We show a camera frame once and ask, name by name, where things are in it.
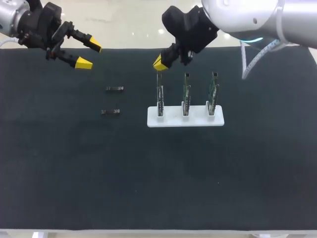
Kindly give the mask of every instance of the black mat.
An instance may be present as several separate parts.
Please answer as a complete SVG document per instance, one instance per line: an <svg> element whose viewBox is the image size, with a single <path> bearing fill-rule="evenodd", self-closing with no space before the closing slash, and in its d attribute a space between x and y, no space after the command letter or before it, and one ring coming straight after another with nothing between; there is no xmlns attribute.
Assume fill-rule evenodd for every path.
<svg viewBox="0 0 317 238"><path fill-rule="evenodd" d="M239 48L163 75L165 105L192 105L219 73L225 125L148 128L159 50L0 50L0 229L317 230L317 66L294 47L242 81ZM124 86L106 95L106 86ZM120 108L117 117L102 109Z"/></svg>

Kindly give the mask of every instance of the robotic arm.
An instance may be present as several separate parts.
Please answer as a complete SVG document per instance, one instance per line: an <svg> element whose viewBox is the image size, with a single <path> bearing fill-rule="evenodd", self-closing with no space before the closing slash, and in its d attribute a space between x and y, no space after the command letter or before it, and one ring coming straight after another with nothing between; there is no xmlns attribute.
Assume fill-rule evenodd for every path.
<svg viewBox="0 0 317 238"><path fill-rule="evenodd" d="M91 62L60 49L64 37L73 37L97 52L101 45L91 35L75 30L72 22L62 24L61 11L51 2L42 7L40 0L2 0L0 33L18 38L20 45L45 50L47 60L59 58L73 68L91 69Z"/></svg>
<svg viewBox="0 0 317 238"><path fill-rule="evenodd" d="M247 42L279 39L317 49L316 0L202 0L202 4L186 14L171 6L163 14L175 44L161 52L153 65L156 70L170 68L178 58L187 65L219 29Z"/></svg>

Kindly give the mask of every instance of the circuit board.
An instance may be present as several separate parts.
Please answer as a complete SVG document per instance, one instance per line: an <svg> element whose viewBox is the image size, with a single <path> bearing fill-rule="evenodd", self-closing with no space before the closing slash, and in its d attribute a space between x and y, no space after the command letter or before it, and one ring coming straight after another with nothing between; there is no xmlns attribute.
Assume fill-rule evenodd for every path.
<svg viewBox="0 0 317 238"><path fill-rule="evenodd" d="M183 115L188 116L189 115L189 108L190 108L190 89L191 85L189 84L189 78L190 74L186 73L185 74L185 81L184 81L184 94L183 94Z"/></svg>
<svg viewBox="0 0 317 238"><path fill-rule="evenodd" d="M158 94L158 116L163 116L164 111L164 90L162 85L162 74L157 74L157 94Z"/></svg>
<svg viewBox="0 0 317 238"><path fill-rule="evenodd" d="M218 99L218 91L219 91L219 84L218 84L218 73L212 73L212 78L209 86L209 96L208 96L208 111L210 116L214 116L214 111L217 105Z"/></svg>

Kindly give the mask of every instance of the white holder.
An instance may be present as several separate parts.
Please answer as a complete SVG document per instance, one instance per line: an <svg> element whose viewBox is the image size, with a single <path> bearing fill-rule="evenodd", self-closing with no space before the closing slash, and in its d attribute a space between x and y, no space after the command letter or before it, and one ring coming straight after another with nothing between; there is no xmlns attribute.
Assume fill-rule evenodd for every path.
<svg viewBox="0 0 317 238"><path fill-rule="evenodd" d="M148 108L148 127L223 126L222 107L217 105L214 116L209 115L208 102L203 106L190 106L189 115L183 115L181 106L164 106L163 116L158 117L158 107Z"/></svg>

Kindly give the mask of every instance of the white cable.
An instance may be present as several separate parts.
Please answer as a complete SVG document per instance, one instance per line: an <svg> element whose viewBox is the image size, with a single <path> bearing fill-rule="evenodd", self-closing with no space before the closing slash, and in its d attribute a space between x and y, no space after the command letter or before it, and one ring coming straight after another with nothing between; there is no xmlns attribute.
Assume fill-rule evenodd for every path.
<svg viewBox="0 0 317 238"><path fill-rule="evenodd" d="M241 54L242 54L242 73L246 71L247 68L247 56L246 56L246 43L240 41Z"/></svg>
<svg viewBox="0 0 317 238"><path fill-rule="evenodd" d="M8 38L8 39L5 39L4 41L1 41L1 42L0 42L0 47L1 47L3 44L7 43L7 42L15 42L15 43L18 43L18 41L19 41L19 39L17 39L17 38Z"/></svg>
<svg viewBox="0 0 317 238"><path fill-rule="evenodd" d="M281 43L280 40L275 40L268 44L264 49L262 49L257 56L254 57L254 59L249 63L248 67L247 65L247 59L246 59L246 50L245 50L245 44L244 42L240 42L241 44L241 54L242 54L242 79L246 79L252 70L252 68L257 64L257 62L265 56L268 52L273 51L276 48L280 48L283 43Z"/></svg>

